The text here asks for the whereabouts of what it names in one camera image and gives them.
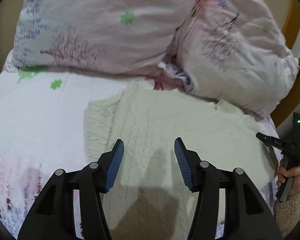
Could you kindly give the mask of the wooden headboard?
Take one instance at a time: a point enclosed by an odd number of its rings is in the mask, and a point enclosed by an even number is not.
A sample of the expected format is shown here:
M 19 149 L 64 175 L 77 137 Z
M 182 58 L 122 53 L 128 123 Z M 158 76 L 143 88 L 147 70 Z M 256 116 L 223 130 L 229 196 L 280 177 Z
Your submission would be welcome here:
M 287 16 L 284 21 L 282 33 L 285 38 L 290 63 L 296 64 L 292 71 L 292 83 L 288 86 L 289 92 L 280 101 L 271 113 L 276 128 L 279 128 L 294 110 L 300 105 L 300 1 L 290 0 Z

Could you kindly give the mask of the left floral pink pillow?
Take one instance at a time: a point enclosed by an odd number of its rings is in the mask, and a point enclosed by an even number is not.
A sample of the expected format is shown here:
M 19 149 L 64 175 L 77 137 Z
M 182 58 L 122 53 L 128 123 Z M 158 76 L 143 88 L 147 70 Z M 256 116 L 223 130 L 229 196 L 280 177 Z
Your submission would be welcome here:
M 13 64 L 145 75 L 164 58 L 195 2 L 24 0 Z

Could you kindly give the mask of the floral pink pillow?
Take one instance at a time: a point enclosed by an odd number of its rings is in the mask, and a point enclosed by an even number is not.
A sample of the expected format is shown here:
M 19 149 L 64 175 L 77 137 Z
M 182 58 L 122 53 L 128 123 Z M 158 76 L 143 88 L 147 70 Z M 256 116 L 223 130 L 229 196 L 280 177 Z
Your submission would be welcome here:
M 197 0 L 158 68 L 189 94 L 268 116 L 296 70 L 285 46 L 264 0 Z
M 13 64 L 145 75 L 164 58 L 195 2 L 24 0 Z

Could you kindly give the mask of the floral pink bed sheet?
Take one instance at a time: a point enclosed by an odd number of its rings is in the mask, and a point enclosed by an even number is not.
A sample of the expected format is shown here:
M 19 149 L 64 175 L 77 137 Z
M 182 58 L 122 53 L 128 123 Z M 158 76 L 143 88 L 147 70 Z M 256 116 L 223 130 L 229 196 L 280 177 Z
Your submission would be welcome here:
M 0 219 L 13 237 L 55 170 L 81 170 L 122 139 L 114 187 L 102 196 L 113 239 L 186 239 L 198 196 L 184 185 L 173 144 L 223 170 L 245 169 L 269 207 L 275 202 L 270 152 L 257 132 L 276 135 L 225 101 L 156 91 L 143 79 L 109 79 L 40 66 L 0 73 Z

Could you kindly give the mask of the right floral pink pillow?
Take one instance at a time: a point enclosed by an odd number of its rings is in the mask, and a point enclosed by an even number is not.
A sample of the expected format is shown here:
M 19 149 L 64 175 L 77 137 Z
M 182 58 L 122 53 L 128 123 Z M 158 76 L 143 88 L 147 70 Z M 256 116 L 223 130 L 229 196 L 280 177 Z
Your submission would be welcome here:
M 285 46 L 264 0 L 197 0 L 158 68 L 189 94 L 268 116 L 296 70 Z

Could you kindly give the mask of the cream cable knit sweater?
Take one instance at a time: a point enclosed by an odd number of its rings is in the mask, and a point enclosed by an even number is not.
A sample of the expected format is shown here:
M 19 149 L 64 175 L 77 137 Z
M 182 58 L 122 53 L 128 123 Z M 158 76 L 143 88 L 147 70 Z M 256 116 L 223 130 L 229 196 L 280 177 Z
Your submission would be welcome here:
M 133 82 L 119 94 L 91 101 L 84 113 L 90 161 L 124 144 L 117 175 L 108 176 L 104 214 L 113 239 L 186 239 L 198 201 L 202 162 L 241 168 L 269 207 L 277 157 L 256 134 L 271 124 L 226 102 L 206 102 L 178 90 Z

